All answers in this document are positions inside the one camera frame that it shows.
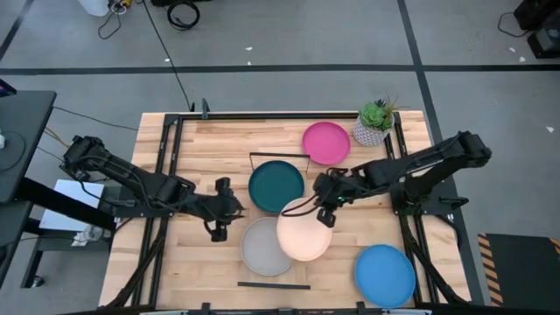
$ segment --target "succulent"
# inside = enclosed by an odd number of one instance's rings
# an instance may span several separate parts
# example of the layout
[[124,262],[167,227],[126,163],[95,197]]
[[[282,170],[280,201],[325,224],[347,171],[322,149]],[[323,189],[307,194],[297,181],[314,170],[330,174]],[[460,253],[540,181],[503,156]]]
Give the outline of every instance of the succulent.
[[391,128],[392,115],[396,110],[396,101],[391,101],[389,95],[385,99],[369,102],[360,109],[361,123],[370,128],[385,131]]

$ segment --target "table leg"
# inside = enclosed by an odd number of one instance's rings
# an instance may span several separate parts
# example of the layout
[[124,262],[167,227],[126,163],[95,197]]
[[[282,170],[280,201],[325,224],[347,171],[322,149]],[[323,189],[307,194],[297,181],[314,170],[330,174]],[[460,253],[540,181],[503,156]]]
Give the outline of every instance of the table leg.
[[40,220],[27,218],[24,225],[24,231],[35,235],[42,235],[44,230],[41,227],[39,227],[40,223],[41,223]]
[[72,199],[29,178],[23,178],[17,189],[17,198],[29,200],[59,214],[95,225],[107,230],[115,230],[115,217],[83,202]]
[[33,248],[33,253],[31,253],[31,258],[27,264],[27,269],[25,270],[24,279],[21,282],[22,289],[29,289],[33,287],[33,280],[35,280],[39,263],[43,257],[43,251],[39,250],[40,243],[41,240],[37,240],[35,247]]

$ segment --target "potted plant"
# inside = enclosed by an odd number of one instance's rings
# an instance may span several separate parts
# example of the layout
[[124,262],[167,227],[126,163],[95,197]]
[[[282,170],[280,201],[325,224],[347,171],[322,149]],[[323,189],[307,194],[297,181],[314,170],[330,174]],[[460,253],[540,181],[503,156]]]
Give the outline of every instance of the potted plant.
[[356,141],[365,146],[383,143],[395,124],[395,104],[396,100],[391,101],[387,95],[384,99],[364,105],[353,125],[353,137]]

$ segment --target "white pot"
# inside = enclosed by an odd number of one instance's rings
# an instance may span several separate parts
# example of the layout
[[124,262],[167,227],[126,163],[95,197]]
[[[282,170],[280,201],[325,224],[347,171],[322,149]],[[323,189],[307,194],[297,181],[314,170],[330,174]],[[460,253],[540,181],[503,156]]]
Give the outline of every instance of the white pot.
[[382,144],[385,137],[391,132],[391,129],[395,125],[395,117],[392,116],[391,128],[381,131],[377,128],[366,127],[361,123],[361,119],[358,116],[356,122],[353,125],[353,137],[364,146],[375,146]]

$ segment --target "pink plate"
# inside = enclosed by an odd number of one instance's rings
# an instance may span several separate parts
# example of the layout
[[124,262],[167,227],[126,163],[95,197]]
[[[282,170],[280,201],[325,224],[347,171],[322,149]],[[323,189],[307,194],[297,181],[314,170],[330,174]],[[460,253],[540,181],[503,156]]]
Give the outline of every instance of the pink plate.
[[314,162],[335,165],[350,153],[350,137],[334,122],[317,122],[305,131],[303,146]]

